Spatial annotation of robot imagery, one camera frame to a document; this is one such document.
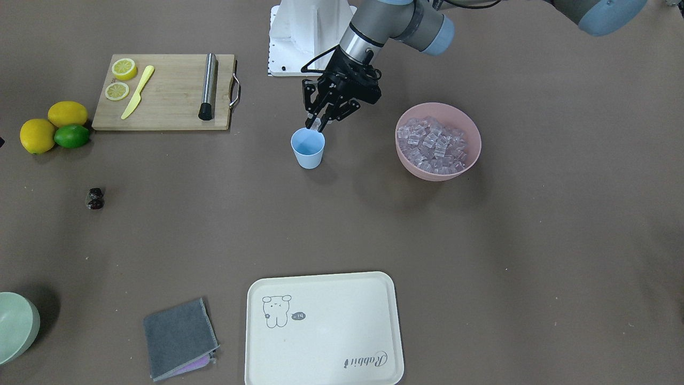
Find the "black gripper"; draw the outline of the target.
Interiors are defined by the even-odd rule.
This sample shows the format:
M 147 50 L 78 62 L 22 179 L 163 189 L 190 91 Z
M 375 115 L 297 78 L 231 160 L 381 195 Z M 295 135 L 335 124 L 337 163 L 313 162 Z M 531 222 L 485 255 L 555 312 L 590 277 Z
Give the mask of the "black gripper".
M 328 49 L 306 63 L 301 71 L 315 73 L 317 80 L 301 82 L 307 112 L 305 127 L 322 133 L 332 120 L 344 120 L 361 107 L 377 103 L 380 70 L 371 65 L 374 52 L 367 49 L 358 62 L 339 46 Z

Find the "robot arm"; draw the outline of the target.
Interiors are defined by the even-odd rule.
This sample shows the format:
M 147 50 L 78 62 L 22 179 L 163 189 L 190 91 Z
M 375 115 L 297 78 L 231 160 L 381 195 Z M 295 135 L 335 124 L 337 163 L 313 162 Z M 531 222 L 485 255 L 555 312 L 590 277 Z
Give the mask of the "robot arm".
M 322 132 L 332 120 L 344 120 L 361 107 L 378 102 L 383 76 L 373 67 L 386 42 L 394 40 L 428 56 L 439 56 L 452 43 L 454 22 L 440 12 L 443 3 L 463 9 L 486 9 L 468 1 L 364 1 L 352 16 L 339 42 L 311 59 L 303 73 L 319 74 L 301 83 L 306 110 L 305 128 Z M 638 15 L 647 1 L 540 1 L 564 15 L 590 36 L 606 36 Z M 308 66 L 331 55 L 324 69 Z

